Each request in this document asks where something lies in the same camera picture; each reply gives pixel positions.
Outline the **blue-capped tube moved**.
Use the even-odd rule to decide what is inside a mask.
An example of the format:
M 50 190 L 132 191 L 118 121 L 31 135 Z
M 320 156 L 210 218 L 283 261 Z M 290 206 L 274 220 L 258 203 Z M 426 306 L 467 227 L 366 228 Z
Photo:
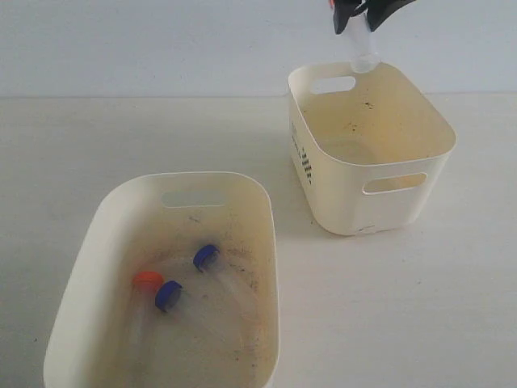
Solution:
M 192 263 L 199 272 L 210 276 L 229 293 L 243 315 L 249 318 L 257 315 L 258 303 L 253 289 L 216 246 L 208 244 L 201 247 Z
M 170 319 L 201 323 L 203 310 L 199 300 L 175 280 L 169 280 L 160 287 L 154 304 Z

